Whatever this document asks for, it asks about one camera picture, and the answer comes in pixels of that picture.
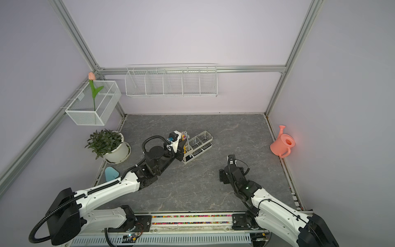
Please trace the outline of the white toothbrush holder caddy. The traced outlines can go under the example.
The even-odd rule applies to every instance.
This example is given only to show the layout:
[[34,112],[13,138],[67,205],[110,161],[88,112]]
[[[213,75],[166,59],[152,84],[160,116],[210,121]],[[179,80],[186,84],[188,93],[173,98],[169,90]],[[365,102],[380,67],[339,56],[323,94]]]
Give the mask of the white toothbrush holder caddy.
[[189,136],[188,140],[189,145],[182,161],[184,164],[190,163],[213,146],[213,136],[208,131],[203,131],[194,137]]

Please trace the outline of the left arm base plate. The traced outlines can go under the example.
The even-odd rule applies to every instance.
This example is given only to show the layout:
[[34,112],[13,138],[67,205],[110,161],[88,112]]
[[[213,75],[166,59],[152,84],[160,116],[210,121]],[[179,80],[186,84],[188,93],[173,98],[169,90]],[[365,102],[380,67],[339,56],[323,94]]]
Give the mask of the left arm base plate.
[[152,223],[151,215],[137,215],[132,219],[127,219],[126,222],[118,228],[108,228],[109,233],[127,233],[127,232],[149,232]]

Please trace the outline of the yellow toothbrush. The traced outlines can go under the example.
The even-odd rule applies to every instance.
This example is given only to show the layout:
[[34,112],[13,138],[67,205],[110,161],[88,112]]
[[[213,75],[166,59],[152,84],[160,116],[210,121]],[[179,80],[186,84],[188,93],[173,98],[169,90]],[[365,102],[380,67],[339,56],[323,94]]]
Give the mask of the yellow toothbrush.
[[187,152],[187,148],[189,145],[189,135],[187,133],[187,131],[182,132],[182,141],[184,142],[184,147],[183,147],[183,152],[186,153]]

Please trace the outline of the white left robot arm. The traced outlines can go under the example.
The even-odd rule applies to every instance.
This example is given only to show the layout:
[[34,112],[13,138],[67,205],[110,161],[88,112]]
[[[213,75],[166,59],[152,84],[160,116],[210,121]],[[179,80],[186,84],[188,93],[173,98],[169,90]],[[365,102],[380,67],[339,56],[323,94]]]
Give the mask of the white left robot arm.
[[184,157],[184,146],[155,146],[144,152],[145,157],[121,177],[85,190],[67,188],[59,192],[46,215],[29,234],[29,242],[50,241],[58,246],[69,242],[83,232],[140,232],[139,222],[128,205],[110,210],[100,206],[123,195],[142,190],[155,181],[174,160]]

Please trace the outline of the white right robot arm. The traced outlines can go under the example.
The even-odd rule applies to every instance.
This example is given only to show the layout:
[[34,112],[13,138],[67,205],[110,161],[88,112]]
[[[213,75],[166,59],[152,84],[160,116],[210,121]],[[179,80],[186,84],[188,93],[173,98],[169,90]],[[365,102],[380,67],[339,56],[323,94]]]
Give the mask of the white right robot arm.
[[231,161],[219,170],[220,181],[231,185],[258,227],[277,235],[293,247],[338,247],[322,217],[299,212],[270,195],[261,185],[247,180],[243,168]]

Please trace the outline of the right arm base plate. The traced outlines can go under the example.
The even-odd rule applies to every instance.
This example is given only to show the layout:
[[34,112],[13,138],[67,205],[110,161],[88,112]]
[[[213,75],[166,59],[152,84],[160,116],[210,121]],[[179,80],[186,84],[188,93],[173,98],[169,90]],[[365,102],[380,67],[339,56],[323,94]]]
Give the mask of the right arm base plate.
[[236,231],[263,230],[250,212],[232,214],[232,227]]

